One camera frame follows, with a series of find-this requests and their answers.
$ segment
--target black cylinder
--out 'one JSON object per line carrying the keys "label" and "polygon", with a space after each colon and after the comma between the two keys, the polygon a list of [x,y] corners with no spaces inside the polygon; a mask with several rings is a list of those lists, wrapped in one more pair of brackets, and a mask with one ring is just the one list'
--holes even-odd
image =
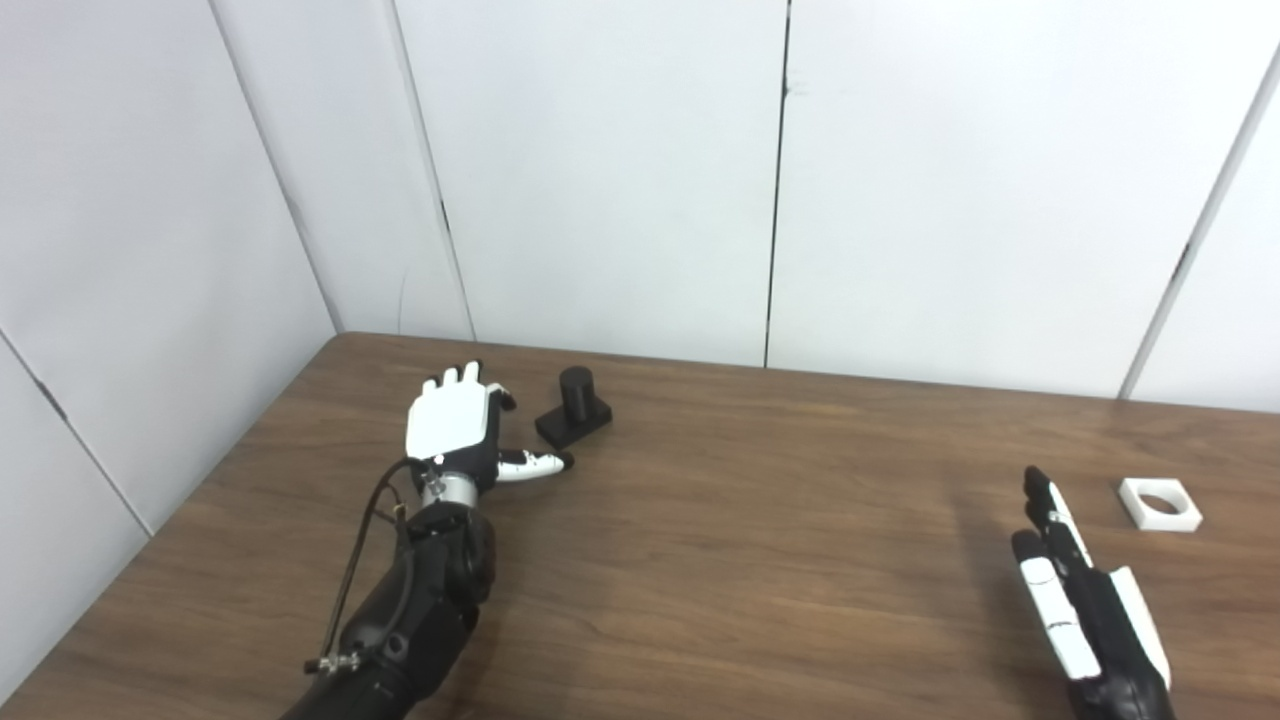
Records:
{"label": "black cylinder", "polygon": [[595,414],[595,379],[591,370],[575,365],[561,373],[561,397],[564,400],[564,418],[572,423],[585,423]]}

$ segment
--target wooden table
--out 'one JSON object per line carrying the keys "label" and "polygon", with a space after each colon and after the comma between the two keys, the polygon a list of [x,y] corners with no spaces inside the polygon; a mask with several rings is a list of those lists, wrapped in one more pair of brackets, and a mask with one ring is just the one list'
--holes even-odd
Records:
{"label": "wooden table", "polygon": [[[485,497],[498,584],[415,717],[1069,719],[1009,550],[1032,462],[1100,566],[1134,568],[1180,716],[1280,717],[1280,416],[366,334],[316,356],[0,716],[279,716],[420,383],[475,356],[522,402],[507,446],[540,447],[571,364],[616,420],[571,473]],[[1135,530],[1125,475],[1181,478],[1201,530]],[[387,566],[375,534],[353,597]]]}

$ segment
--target black block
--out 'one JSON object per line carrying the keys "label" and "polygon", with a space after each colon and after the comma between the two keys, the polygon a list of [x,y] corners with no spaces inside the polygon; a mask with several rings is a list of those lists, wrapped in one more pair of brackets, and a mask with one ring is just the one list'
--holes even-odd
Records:
{"label": "black block", "polygon": [[591,370],[575,365],[561,373],[563,405],[534,421],[538,434],[556,450],[591,434],[613,420],[613,409],[595,396]]}

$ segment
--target white wall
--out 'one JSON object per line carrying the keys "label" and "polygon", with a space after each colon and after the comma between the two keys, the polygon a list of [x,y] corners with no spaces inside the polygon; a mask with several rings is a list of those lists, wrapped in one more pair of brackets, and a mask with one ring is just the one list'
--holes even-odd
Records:
{"label": "white wall", "polygon": [[214,0],[343,331],[472,340],[392,0]]}
{"label": "white wall", "polygon": [[1280,413],[1277,105],[1272,95],[1134,387],[1135,400]]}
{"label": "white wall", "polygon": [[202,0],[3,3],[0,87],[0,328],[155,529],[333,325]]}
{"label": "white wall", "polygon": [[146,542],[0,340],[0,703]]}
{"label": "white wall", "polygon": [[401,0],[481,341],[759,365],[785,0]]}
{"label": "white wall", "polygon": [[792,13],[769,365],[1114,397],[1280,5]]}

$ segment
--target wall seam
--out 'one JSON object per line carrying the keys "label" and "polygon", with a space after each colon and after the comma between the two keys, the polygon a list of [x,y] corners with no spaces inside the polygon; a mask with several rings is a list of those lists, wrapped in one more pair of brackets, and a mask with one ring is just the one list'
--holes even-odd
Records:
{"label": "wall seam", "polygon": [[773,163],[773,225],[769,233],[769,287],[764,300],[764,363],[769,366],[769,333],[773,329],[773,266],[778,249],[778,208],[782,197],[782,131],[787,119],[787,58],[791,54],[791,0],[787,0],[787,19],[782,28],[782,85],[778,97],[778,149]]}
{"label": "wall seam", "polygon": [[18,351],[18,346],[13,343],[13,340],[9,338],[9,334],[4,332],[3,328],[0,328],[0,342],[4,342],[4,345],[9,348],[9,351],[13,352],[13,356],[18,359],[18,364],[22,365],[23,372],[27,373],[28,378],[31,378],[31,382],[36,386],[36,389],[38,389],[40,393],[45,396],[45,400],[49,401],[49,405],[52,407],[54,413],[56,413],[58,416],[61,418],[63,424],[67,425],[67,429],[70,430],[72,437],[76,438],[76,442],[81,446],[81,450],[84,451],[84,455],[87,455],[90,461],[93,462],[93,466],[97,468],[99,474],[101,474],[102,479],[106,480],[106,484],[111,488],[111,492],[115,493],[115,497],[120,501],[120,505],[123,505],[124,509],[128,510],[129,515],[133,516],[133,521],[137,523],[140,528],[142,528],[142,532],[147,534],[148,539],[154,538],[155,532],[151,529],[147,521],[142,519],[142,515],[138,514],[137,507],[134,507],[133,503],[129,502],[128,496],[125,496],[124,491],[120,489],[120,486],[116,484],[115,478],[113,478],[111,474],[106,471],[106,468],[102,465],[102,461],[99,460],[97,455],[93,454],[93,450],[88,446],[87,442],[84,442],[84,438],[79,434],[79,430],[76,429],[76,425],[72,424],[70,418],[67,416],[67,411],[63,409],[61,404],[58,402],[58,398],[54,397],[52,391],[50,391],[49,386],[46,386],[40,379],[40,377],[36,375],[36,372],[27,363],[27,359],[23,357],[22,352]]}
{"label": "wall seam", "polygon": [[1258,91],[1254,94],[1249,109],[1244,113],[1240,129],[1235,133],[1235,140],[1226,152],[1226,159],[1222,160],[1222,168],[1219,170],[1217,178],[1213,181],[1212,188],[1210,188],[1208,197],[1204,200],[1204,206],[1201,209],[1201,214],[1192,227],[1190,237],[1188,237],[1187,245],[1183,247],[1183,255],[1179,258],[1178,265],[1169,278],[1169,284],[1165,287],[1165,292],[1156,306],[1151,323],[1147,325],[1147,332],[1143,334],[1142,342],[1138,345],[1138,351],[1129,365],[1129,372],[1120,384],[1120,392],[1116,395],[1117,400],[1129,400],[1133,396],[1133,391],[1138,386],[1138,379],[1142,377],[1142,372],[1147,366],[1156,343],[1160,341],[1160,333],[1169,320],[1169,314],[1178,301],[1178,295],[1181,292],[1183,284],[1187,283],[1192,266],[1196,264],[1196,256],[1204,245],[1204,238],[1208,236],[1213,220],[1217,219],[1217,213],[1231,188],[1231,183],[1235,181],[1236,173],[1239,173],[1244,155],[1253,142],[1253,136],[1257,135],[1258,126],[1262,123],[1262,115],[1266,114],[1267,105],[1276,92],[1277,83],[1280,83],[1280,46],[1276,47],[1276,51],[1271,56],[1271,63],[1262,74]]}
{"label": "wall seam", "polygon": [[449,225],[448,211],[444,206],[444,188],[440,187],[440,177],[435,170],[435,155],[431,152],[431,141],[426,136],[426,118],[422,115],[422,101],[417,94],[417,81],[413,77],[413,64],[408,58],[408,45],[404,40],[404,27],[401,24],[399,5],[396,0],[384,1],[387,4],[390,31],[394,40],[396,63],[399,67],[401,78],[404,83],[404,95],[408,100],[413,129],[417,132],[419,152],[421,154],[422,165],[426,169],[426,176],[431,184],[431,200],[435,220],[444,237],[444,245],[448,249],[449,270],[453,274],[453,279],[458,288],[458,296],[462,300],[462,311],[466,315],[467,329],[471,331],[471,340],[475,341],[479,338],[476,337],[475,320],[471,316],[471,301],[467,299],[467,286],[462,277],[462,264],[458,260],[458,250],[453,241],[453,228]]}
{"label": "wall seam", "polygon": [[271,168],[271,174],[275,176],[275,184],[280,188],[280,196],[284,199],[284,208],[289,213],[289,220],[293,223],[293,232],[298,236],[298,245],[302,247],[302,256],[307,260],[307,266],[311,268],[311,277],[316,282],[316,290],[320,292],[320,301],[324,302],[325,311],[329,313],[329,322],[333,324],[333,332],[335,334],[342,334],[346,332],[346,325],[342,322],[342,316],[338,314],[338,307],[334,305],[333,299],[325,292],[324,283],[320,282],[320,272],[316,268],[315,258],[311,254],[311,246],[307,242],[306,223],[302,222],[301,211],[293,197],[289,195],[289,190],[284,184],[284,177],[280,176],[279,163],[275,160],[275,155],[271,152],[271,146],[266,142],[266,133],[262,132],[262,120],[259,117],[257,108],[253,105],[253,99],[250,95],[248,85],[244,82],[244,74],[241,72],[239,60],[236,59],[236,53],[232,50],[230,36],[227,32],[227,24],[223,22],[223,15],[218,10],[216,0],[206,0],[209,5],[209,12],[214,15],[214,24],[218,27],[218,35],[223,40],[223,49],[227,50],[227,59],[232,64],[232,73],[236,76],[236,83],[239,86],[241,96],[244,99],[244,106],[248,108],[250,119],[253,122],[253,131],[257,132],[257,140],[262,143],[262,152],[266,155],[266,163]]}

